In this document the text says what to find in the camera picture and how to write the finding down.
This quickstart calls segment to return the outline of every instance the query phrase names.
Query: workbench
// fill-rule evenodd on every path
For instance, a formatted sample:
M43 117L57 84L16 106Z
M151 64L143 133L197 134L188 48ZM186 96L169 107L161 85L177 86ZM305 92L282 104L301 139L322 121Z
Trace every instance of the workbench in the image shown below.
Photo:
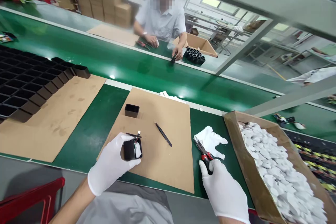
M27 5L18 8L27 10L32 7ZM81 18L89 19L77 15L74 18L76 24L73 24L74 20L64 20L63 25L68 23L79 25L80 22L83 22ZM84 25L86 26L85 30L88 30L92 28L90 26L93 24L86 23ZM192 136L205 126L210 125L216 133L228 140L227 145L220 145L217 149L225 154L226 158L223 163L226 164L228 171L247 194L249 207L254 207L221 114L232 110L247 110L271 100L274 96L273 93L185 65L175 64L172 66L170 56L167 56L167 59L154 57L142 50L131 49L78 33L75 30L57 27L4 10L0 10L0 28L1 31L9 31L17 36L17 41L6 44L8 47L29 51L47 58L60 57L75 64L88 66L92 74L109 79L54 162L45 163L37 160L31 160L31 162L87 173L94 165L131 87L156 93L166 90L171 96L182 96L184 100L194 103L193 108L190 109ZM162 53L165 54L163 47L157 50L162 50ZM208 111L201 112L197 108L198 105L208 107ZM336 141L335 113L332 111L303 104L279 113L285 117L295 116L297 121L304 123L307 127L307 130L304 131L305 134ZM272 115L264 118L274 121ZM298 131L293 126L289 126L288 129ZM23 161L29 160L6 154L1 155ZM193 196L206 198L198 167L200 152L196 145L192 146L192 155L195 178L195 194ZM126 173L120 180L191 195L132 173Z

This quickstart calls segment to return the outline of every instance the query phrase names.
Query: metal pole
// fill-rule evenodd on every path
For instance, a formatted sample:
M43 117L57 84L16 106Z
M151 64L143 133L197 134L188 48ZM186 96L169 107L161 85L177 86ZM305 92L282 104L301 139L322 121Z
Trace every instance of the metal pole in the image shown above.
M306 86L304 88L299 88L292 93L285 94L253 108L250 108L246 110L245 113L257 117L262 117L295 107L297 105L301 105L306 102L327 97L331 94L336 93L335 83L336 75L333 75L319 82L310 84L309 86Z
M183 6L183 9L184 9L184 10L186 9L186 6L187 6L188 3L189 3L189 0L186 0L185 4L184 4L184 6Z
M273 19L266 20L258 30L256 30L251 37L249 37L239 48L233 53L219 68L214 72L215 75L220 75L229 66L231 66L237 59L244 56L244 54L257 43L262 37L264 37L278 22Z

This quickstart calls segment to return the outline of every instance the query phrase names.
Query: hand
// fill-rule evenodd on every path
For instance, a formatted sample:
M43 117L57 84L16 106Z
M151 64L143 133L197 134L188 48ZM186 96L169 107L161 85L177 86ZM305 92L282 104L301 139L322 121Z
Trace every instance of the hand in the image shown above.
M140 159L125 161L120 156L123 143L133 138L133 136L119 133L105 146L98 161L87 175L90 190L94 195L102 194L125 172L140 164Z
M176 61L182 59L182 47L175 47L173 50L173 55L172 57L176 57Z
M151 35L146 34L145 35L145 39L147 40L147 42L149 44L152 45L152 47L154 47L154 48L158 48L159 47L159 45L158 45L158 39L156 38L156 36L151 36Z
M228 217L249 224L247 197L240 184L233 179L224 164L218 159L210 161L208 170L202 160L199 162L203 185L216 216Z

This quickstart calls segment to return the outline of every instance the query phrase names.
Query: black component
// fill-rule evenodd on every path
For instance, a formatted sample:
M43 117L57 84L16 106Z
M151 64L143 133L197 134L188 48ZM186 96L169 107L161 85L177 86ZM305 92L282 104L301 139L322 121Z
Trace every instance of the black component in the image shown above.
M56 75L64 84L69 81L69 79L65 76L65 74L60 70L49 69L47 73Z
M187 47L187 50L184 53L183 57L187 58L192 63L200 64L200 65L202 65L205 61L205 58L204 56L202 56L200 51L194 48L190 48L190 47Z
M46 100L42 98L42 96L40 96L39 94L24 89L21 89L14 93L14 96L30 100L39 107L42 107L42 105L46 102Z
M20 122L26 122L32 117L31 114L24 112L21 109L10 107L4 104L0 105L0 118L7 119L12 118Z
M17 75L23 74L25 71L26 71L25 69L18 68L18 67L8 69L8 72L11 72L11 73L17 74Z
M12 66L9 64L6 64L4 62L0 62L0 70L7 70L9 68L11 68Z
M74 65L73 70L75 71L76 75L81 78L89 79L91 74L86 66L82 65Z
M72 74L71 68L69 68L69 67L65 67L63 65L56 65L56 66L54 66L54 69L62 71L68 79L72 79L73 76L74 76Z
M35 71L35 70L28 70L24 74L30 75L30 76L33 76L33 77L39 77L42 74L42 72Z
M0 78L0 86L2 86L3 84L5 84L8 80Z
M31 82L34 79L34 77L23 74L23 75L19 75L15 79L19 81L23 81L23 82Z
M61 58L58 58L58 57L52 58L51 61L53 61L57 64L61 64L62 62L64 62L64 60L62 60Z
M29 70L33 67L33 65L30 65L30 64L27 64L27 63L20 63L20 64L17 65L17 67Z
M10 80L14 79L16 77L16 74L10 72L0 72L0 77Z
M22 88L26 83L22 82L20 80L10 80L6 83L6 86L10 86L12 88L20 89Z
M137 118L139 110L140 110L139 106L135 106L135 105L132 105L132 104L126 104L126 106L125 106L125 116Z
M7 100L9 98L9 96L6 96L6 95L2 95L0 94L0 104L3 103L5 100Z
M140 157L135 157L135 143L139 143L140 145ZM130 161L133 159L139 159L142 158L142 147L141 147L141 139L140 138L134 138L132 140L124 142L124 159L126 161Z
M38 66L34 66L34 67L33 67L33 70L35 70L35 71L39 71L39 72L46 72L46 71L48 70L48 68L47 68L47 67L44 67L44 66L40 66L40 65L38 65Z
M72 72L72 74L73 74L74 76L76 76L76 73L75 73L75 70L74 70L74 65L75 65L75 64L64 61L63 63L61 63L61 65L62 65L62 66L65 66L65 67L69 67L70 70L71 70L71 72Z
M18 109L22 109L30 114L36 114L37 111L40 110L40 107L32 103L31 101L22 99L19 97L15 97L15 96L6 100L4 104L12 106L12 107L16 107Z
M48 81L51 81L58 89L64 86L63 82L56 76L52 75L50 73L43 73L40 76L42 79L46 79Z
M3 61L3 63L6 63L6 64L9 64L9 65L12 65L12 66L15 66L17 64L20 63L20 61L16 60L16 59L12 59L12 58L7 58Z
M46 100L48 100L51 97L51 93L47 89L45 89L45 87L34 84L34 83L28 83L24 85L23 88L28 91L38 93L40 96L42 96Z
M32 83L45 87L52 94L58 91L58 88L50 80L36 78Z
M13 87L9 87L9 86L2 86L2 87L0 87L0 94L3 94L3 95L11 96L16 91L17 91L17 89L13 88Z

